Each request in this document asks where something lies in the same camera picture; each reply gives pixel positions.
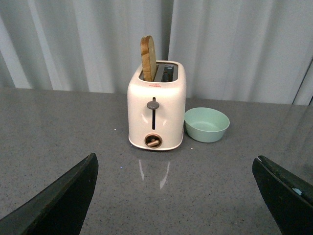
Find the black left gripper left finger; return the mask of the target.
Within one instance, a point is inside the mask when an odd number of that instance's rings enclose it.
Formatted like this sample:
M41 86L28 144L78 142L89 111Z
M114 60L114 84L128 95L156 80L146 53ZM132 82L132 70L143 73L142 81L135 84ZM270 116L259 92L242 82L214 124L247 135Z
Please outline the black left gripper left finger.
M98 160L91 153L0 221L2 235L78 235L91 203Z

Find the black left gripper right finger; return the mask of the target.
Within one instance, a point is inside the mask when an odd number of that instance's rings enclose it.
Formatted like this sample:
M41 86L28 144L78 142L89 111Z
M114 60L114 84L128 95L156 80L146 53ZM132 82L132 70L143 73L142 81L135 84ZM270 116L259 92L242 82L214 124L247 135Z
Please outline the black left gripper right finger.
M313 233L313 186L265 156L252 173L261 196L283 235Z

